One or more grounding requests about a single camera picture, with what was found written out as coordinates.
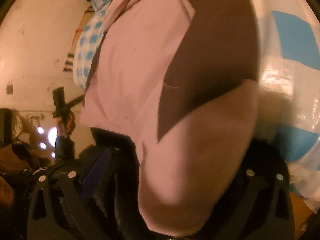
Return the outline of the person's left hand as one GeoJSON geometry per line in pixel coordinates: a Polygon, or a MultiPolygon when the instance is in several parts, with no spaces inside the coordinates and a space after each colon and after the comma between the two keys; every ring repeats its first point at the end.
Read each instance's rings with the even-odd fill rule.
{"type": "Polygon", "coordinates": [[[76,128],[74,113],[69,110],[64,116],[58,116],[56,127],[58,136],[64,137],[64,134],[70,136],[76,128]]]}

